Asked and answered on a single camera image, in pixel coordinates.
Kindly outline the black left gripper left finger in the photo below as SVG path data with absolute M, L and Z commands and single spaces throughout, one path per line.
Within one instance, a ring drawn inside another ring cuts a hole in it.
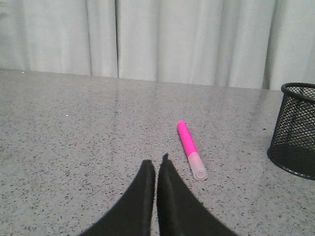
M 155 169 L 144 160 L 116 204 L 82 236 L 149 236 L 155 195 Z

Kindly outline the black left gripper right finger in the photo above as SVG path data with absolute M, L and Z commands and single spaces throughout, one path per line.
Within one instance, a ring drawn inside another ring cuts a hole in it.
M 157 182 L 157 214 L 161 236 L 235 236 L 192 194 L 168 154 L 163 156 Z

